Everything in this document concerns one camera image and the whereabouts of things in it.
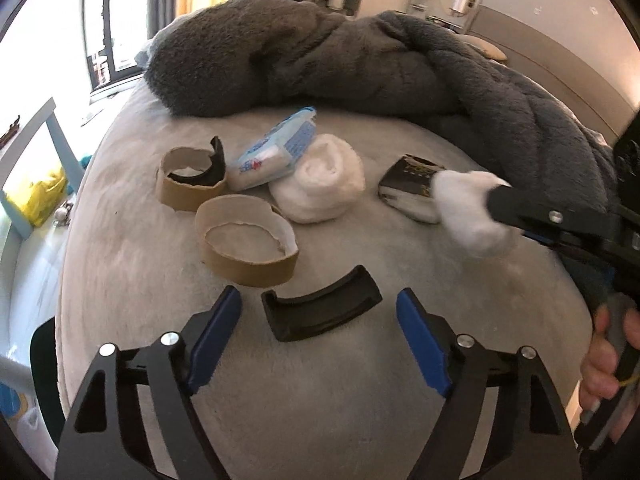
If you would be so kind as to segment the person's right hand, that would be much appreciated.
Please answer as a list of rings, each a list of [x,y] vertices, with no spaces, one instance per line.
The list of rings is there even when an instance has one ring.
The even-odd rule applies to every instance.
[[[593,411],[602,400],[610,400],[616,395],[620,385],[614,377],[618,355],[606,339],[611,324],[611,315],[605,304],[597,308],[594,315],[594,332],[587,353],[582,360],[580,371],[582,381],[579,386],[579,405],[583,410]],[[639,350],[639,312],[627,310],[624,319],[624,334],[634,348]],[[617,443],[639,408],[639,389],[616,419],[608,436]]]

